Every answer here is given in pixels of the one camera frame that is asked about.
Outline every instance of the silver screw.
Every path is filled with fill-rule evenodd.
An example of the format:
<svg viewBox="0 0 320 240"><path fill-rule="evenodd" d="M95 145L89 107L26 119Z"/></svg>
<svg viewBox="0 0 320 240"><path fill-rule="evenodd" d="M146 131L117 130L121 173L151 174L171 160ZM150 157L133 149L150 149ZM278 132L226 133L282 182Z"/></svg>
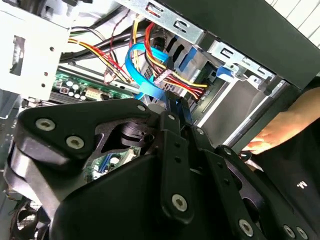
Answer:
<svg viewBox="0 0 320 240"><path fill-rule="evenodd" d="M78 136L69 136L65 142L72 149L82 149L85 145L85 142Z"/></svg>
<svg viewBox="0 0 320 240"><path fill-rule="evenodd" d="M140 109L141 111L145 111L146 108L144 106L138 105L138 109Z"/></svg>
<svg viewBox="0 0 320 240"><path fill-rule="evenodd" d="M201 128L197 128L196 129L198 133L200 133L201 135L205 134L204 131Z"/></svg>
<svg viewBox="0 0 320 240"><path fill-rule="evenodd" d="M231 151L229 150L229 148L224 148L224 151L226 152L226 154L228 154L228 155L232 155L232 153L231 153Z"/></svg>
<svg viewBox="0 0 320 240"><path fill-rule="evenodd" d="M254 235L254 230L246 220L240 219L239 226L241 230L245 233L245 235L247 235L248 237L252 237Z"/></svg>
<svg viewBox="0 0 320 240"><path fill-rule="evenodd" d="M301 228L301 227L296 227L296 230L298 231L298 233L300 233L301 237L305 240L308 239L308 235L306 234L306 232Z"/></svg>
<svg viewBox="0 0 320 240"><path fill-rule="evenodd" d="M172 120L175 120L176 118L174 116L172 116L171 114L168 114L168 117Z"/></svg>
<svg viewBox="0 0 320 240"><path fill-rule="evenodd" d="M293 238L293 239L294 239L294 238L296 237L294 231L292 231L292 229L291 229L289 226L283 225L283 228L284 228L286 234L288 234L288 236L289 236L290 238Z"/></svg>
<svg viewBox="0 0 320 240"><path fill-rule="evenodd" d="M187 210L187 207L188 207L187 201L180 194L174 194L171 200L172 200L172 204L180 212L185 212Z"/></svg>
<svg viewBox="0 0 320 240"><path fill-rule="evenodd" d="M35 121L35 126L38 129L47 131L47 132L52 131L53 129L56 128L56 124L52 120L47 118L38 119L37 121Z"/></svg>

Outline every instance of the cooling fan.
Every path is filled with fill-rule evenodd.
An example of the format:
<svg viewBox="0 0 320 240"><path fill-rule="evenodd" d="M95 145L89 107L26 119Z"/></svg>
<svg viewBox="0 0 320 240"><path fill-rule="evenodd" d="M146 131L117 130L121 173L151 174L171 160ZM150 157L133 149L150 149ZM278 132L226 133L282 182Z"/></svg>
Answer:
<svg viewBox="0 0 320 240"><path fill-rule="evenodd" d="M42 207L35 209L32 201L23 198L12 218L11 240L48 240L50 219Z"/></svg>

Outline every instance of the person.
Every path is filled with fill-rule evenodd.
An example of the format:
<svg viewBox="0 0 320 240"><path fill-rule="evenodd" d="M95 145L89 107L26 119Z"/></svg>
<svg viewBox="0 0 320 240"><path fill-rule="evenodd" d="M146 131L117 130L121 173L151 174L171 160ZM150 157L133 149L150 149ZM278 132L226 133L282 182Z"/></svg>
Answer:
<svg viewBox="0 0 320 240"><path fill-rule="evenodd" d="M320 239L320 77L243 150Z"/></svg>

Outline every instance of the green circuit board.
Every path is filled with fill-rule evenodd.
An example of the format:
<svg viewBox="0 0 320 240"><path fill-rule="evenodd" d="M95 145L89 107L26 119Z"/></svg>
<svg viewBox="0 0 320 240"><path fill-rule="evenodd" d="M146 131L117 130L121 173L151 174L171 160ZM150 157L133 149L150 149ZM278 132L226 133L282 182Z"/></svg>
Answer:
<svg viewBox="0 0 320 240"><path fill-rule="evenodd" d="M106 156L101 156L93 160L88 166L85 168L85 178L87 182L91 182L101 176L107 174L108 172L120 167L121 165L125 164L124 160L126 156L128 157L128 151L131 151L133 155L131 155L132 159L138 157L140 155L140 148L139 147L131 147L129 150L117 153L110 153L111 158L119 159L119 162L116 164L110 163L110 161L104 165L103 171L102 169L103 164L106 161Z"/></svg>
<svg viewBox="0 0 320 240"><path fill-rule="evenodd" d="M80 93L86 92L86 98L89 100L101 100L100 95L107 96L107 98L110 99L128 99L133 97L130 94L122 92L121 89L118 90L116 87L104 85L103 82L101 84L95 84L85 79L70 76L59 71L56 72L53 89L57 92L59 91L61 94L67 95L69 91L72 90L71 86L66 85L66 83L70 81L78 85L79 88L77 91Z"/></svg>

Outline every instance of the black shirt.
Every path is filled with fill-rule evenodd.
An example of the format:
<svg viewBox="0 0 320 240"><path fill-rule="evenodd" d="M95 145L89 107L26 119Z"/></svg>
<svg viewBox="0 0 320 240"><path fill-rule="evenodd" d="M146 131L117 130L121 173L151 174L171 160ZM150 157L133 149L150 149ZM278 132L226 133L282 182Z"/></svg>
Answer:
<svg viewBox="0 0 320 240"><path fill-rule="evenodd" d="M319 87L315 78L309 87ZM294 213L303 218L320 239L320 119L295 137L255 156Z"/></svg>

